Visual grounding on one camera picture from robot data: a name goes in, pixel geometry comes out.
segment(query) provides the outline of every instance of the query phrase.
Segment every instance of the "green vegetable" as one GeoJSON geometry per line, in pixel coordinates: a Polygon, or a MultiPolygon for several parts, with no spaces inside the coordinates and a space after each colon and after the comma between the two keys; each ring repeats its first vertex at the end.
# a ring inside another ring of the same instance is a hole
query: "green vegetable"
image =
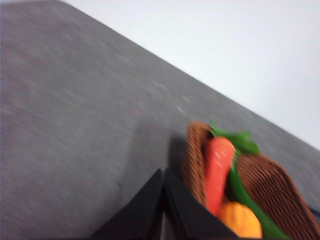
{"type": "Polygon", "coordinates": [[[230,190],[235,200],[250,208],[255,214],[256,218],[260,221],[262,227],[263,237],[275,239],[290,239],[276,224],[268,217],[264,211],[252,200],[244,186],[241,183],[237,171],[237,159],[239,150],[236,149],[233,165],[229,171],[228,180],[230,183],[230,190]]]}
{"type": "Polygon", "coordinates": [[[211,121],[210,131],[214,137],[221,136],[229,139],[235,148],[233,163],[228,174],[228,183],[234,200],[243,205],[246,205],[253,211],[257,219],[260,221],[263,237],[276,239],[290,239],[289,236],[286,235],[276,225],[276,223],[270,217],[268,217],[264,213],[264,211],[255,203],[255,201],[249,196],[246,189],[241,183],[241,179],[237,170],[238,156],[240,156],[241,154],[260,154],[258,146],[250,139],[250,133],[248,131],[243,131],[239,133],[230,133],[224,131],[216,127],[214,120],[211,121]]]}

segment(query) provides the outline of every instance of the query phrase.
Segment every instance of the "green leaves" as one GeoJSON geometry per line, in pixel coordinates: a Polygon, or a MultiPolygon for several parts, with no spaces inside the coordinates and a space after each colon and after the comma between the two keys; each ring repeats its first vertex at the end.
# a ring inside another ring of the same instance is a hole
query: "green leaves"
{"type": "Polygon", "coordinates": [[[251,134],[248,131],[230,133],[220,128],[217,128],[214,120],[211,120],[210,131],[214,137],[220,136],[229,139],[230,142],[232,142],[233,146],[236,149],[239,149],[241,153],[253,155],[258,155],[260,153],[258,146],[253,141],[251,141],[251,134]]]}

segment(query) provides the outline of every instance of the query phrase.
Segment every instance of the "toy carrot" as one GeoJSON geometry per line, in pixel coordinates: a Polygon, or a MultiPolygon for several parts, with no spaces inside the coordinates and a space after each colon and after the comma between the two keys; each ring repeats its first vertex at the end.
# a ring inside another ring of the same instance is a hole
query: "toy carrot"
{"type": "Polygon", "coordinates": [[[207,209],[214,216],[220,213],[226,180],[235,155],[233,144],[225,137],[215,137],[205,148],[204,189],[207,209]]]}

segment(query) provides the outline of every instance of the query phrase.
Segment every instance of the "green pepper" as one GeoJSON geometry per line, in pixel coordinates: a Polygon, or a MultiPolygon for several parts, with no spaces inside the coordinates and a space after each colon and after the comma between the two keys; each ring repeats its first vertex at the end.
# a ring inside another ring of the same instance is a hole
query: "green pepper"
{"type": "Polygon", "coordinates": [[[243,205],[250,208],[255,216],[258,218],[261,224],[263,237],[265,238],[276,238],[276,239],[290,239],[276,224],[268,217],[264,211],[252,200],[244,186],[241,183],[241,179],[237,170],[237,159],[239,150],[236,150],[232,167],[228,174],[228,181],[231,193],[235,200],[243,205]]]}

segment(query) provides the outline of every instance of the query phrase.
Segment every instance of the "woven basket side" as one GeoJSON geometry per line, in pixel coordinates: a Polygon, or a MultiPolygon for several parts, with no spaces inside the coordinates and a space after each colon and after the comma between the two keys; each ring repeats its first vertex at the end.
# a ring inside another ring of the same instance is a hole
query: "woven basket side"
{"type": "Polygon", "coordinates": [[[192,122],[187,131],[187,155],[182,166],[183,182],[197,201],[206,207],[204,186],[204,156],[202,147],[210,137],[210,127],[199,121],[192,122]]]}
{"type": "Polygon", "coordinates": [[[251,198],[291,238],[320,240],[313,214],[281,165],[263,155],[242,155],[237,170],[251,198]]]}

